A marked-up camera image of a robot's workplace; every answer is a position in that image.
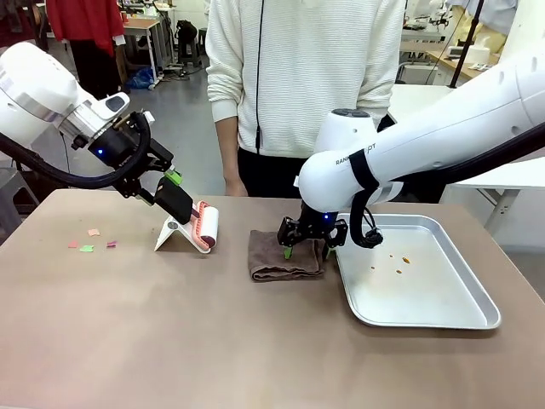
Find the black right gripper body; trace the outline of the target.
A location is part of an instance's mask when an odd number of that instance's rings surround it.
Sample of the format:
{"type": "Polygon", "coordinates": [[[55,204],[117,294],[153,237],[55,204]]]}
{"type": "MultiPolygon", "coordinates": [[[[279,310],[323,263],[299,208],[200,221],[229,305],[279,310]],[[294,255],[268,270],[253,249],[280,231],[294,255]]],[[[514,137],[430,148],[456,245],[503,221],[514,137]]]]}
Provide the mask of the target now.
{"type": "Polygon", "coordinates": [[[338,219],[337,212],[318,212],[307,204],[301,205],[299,218],[285,216],[277,233],[278,243],[293,247],[307,239],[323,240],[329,247],[343,246],[346,241],[348,225],[338,219]]]}

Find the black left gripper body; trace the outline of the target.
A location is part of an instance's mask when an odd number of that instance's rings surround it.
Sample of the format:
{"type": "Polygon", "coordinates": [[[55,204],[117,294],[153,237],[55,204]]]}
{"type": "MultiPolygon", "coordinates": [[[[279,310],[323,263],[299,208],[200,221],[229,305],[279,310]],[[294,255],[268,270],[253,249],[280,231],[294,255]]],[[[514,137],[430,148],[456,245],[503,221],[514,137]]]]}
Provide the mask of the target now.
{"type": "MultiPolygon", "coordinates": [[[[116,130],[111,127],[89,145],[89,151],[103,164],[117,170],[135,154],[140,138],[141,132],[135,123],[123,125],[116,130]]],[[[128,189],[144,188],[140,178],[146,172],[165,172],[171,167],[173,159],[174,155],[152,138],[143,159],[120,180],[115,181],[112,187],[125,197],[128,189]]]]}

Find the person's right hand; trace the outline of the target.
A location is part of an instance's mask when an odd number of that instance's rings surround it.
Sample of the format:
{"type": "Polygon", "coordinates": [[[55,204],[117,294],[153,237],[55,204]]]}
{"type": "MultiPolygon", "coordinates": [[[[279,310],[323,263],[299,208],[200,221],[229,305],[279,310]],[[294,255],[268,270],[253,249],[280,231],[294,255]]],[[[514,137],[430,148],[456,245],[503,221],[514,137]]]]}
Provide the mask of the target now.
{"type": "Polygon", "coordinates": [[[247,197],[248,192],[237,170],[225,170],[224,181],[226,195],[232,197],[247,197]]]}

